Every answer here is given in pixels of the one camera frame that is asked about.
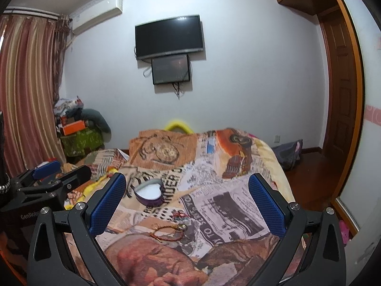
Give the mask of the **orange box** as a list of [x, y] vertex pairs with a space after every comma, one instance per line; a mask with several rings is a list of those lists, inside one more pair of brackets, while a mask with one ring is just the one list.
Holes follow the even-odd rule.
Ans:
[[60, 132], [62, 135], [68, 136], [76, 132], [82, 131], [84, 129], [86, 129], [85, 122], [83, 120], [80, 120], [61, 127]]

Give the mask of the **white air conditioner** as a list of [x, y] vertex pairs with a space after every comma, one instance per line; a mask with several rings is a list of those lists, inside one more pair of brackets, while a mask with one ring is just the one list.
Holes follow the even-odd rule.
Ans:
[[103, 0], [90, 6], [72, 19], [72, 33], [79, 35], [88, 29], [123, 13], [123, 0]]

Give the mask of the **purple heart-shaped tin box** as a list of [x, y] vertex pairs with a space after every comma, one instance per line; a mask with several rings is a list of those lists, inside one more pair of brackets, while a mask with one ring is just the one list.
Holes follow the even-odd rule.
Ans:
[[146, 207], [159, 207], [164, 203], [165, 187], [161, 179], [150, 179], [133, 188], [136, 199]]

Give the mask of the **striped red curtain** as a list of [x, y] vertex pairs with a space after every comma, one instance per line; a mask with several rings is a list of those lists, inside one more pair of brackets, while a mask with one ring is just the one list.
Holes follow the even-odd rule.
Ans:
[[65, 161], [55, 126], [68, 35], [58, 20], [1, 16], [1, 111], [5, 165], [10, 176], [56, 158]]

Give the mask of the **small black wall monitor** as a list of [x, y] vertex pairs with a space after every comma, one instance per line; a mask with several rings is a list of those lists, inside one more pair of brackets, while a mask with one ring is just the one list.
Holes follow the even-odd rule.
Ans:
[[191, 69], [187, 54], [152, 59], [152, 81], [154, 85], [182, 83], [190, 80]]

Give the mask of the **grey plush pillow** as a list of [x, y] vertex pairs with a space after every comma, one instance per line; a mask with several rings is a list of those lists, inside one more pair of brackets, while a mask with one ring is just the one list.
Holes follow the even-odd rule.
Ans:
[[96, 126], [100, 131], [105, 134], [110, 134], [111, 129], [109, 124], [106, 122], [106, 119], [102, 116], [102, 114], [91, 108], [84, 108], [81, 111], [81, 118], [84, 121], [90, 121], [94, 126]]

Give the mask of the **yellow round object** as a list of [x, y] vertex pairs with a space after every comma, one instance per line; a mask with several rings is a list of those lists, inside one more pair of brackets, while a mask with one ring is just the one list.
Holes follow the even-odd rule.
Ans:
[[166, 131], [175, 131], [175, 130], [180, 130], [181, 132], [185, 134], [193, 134], [194, 131], [190, 128], [190, 126], [187, 125], [187, 123], [174, 119], [170, 121], [164, 128]]

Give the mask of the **wooden door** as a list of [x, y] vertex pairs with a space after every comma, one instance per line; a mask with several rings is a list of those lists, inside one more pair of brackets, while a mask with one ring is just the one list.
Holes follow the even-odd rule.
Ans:
[[364, 72], [355, 27], [334, 6], [318, 15], [329, 71], [329, 107], [323, 153], [339, 170], [331, 200], [345, 187], [360, 140], [364, 109]]

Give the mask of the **green patterned bag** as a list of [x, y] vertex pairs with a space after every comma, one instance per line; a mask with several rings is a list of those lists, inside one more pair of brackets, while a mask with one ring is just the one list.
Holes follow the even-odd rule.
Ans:
[[96, 128], [85, 128], [60, 138], [66, 157], [86, 156], [103, 146], [103, 137]]

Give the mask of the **black wall television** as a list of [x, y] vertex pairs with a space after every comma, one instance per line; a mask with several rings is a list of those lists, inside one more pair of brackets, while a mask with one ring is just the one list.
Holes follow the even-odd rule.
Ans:
[[199, 15], [185, 15], [135, 26], [136, 59], [204, 51]]

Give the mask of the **newspaper print bed cover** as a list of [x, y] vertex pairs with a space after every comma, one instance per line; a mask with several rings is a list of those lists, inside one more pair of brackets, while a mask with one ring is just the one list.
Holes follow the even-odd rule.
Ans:
[[[89, 154], [88, 183], [68, 194], [65, 208], [87, 201], [120, 172], [127, 189], [97, 242], [127, 285], [247, 285], [279, 238], [252, 199], [259, 173], [288, 201], [291, 186], [267, 143], [243, 130], [200, 134], [145, 130], [117, 150]], [[133, 188], [161, 179], [164, 203], [146, 207]]]

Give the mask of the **dark bag on floor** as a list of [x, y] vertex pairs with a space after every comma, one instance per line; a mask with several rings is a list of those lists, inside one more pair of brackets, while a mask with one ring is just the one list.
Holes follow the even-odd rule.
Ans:
[[272, 147], [272, 151], [275, 153], [278, 163], [283, 168], [283, 170], [288, 171], [292, 170], [296, 162], [300, 159], [302, 148], [303, 140], [299, 139], [294, 142]]

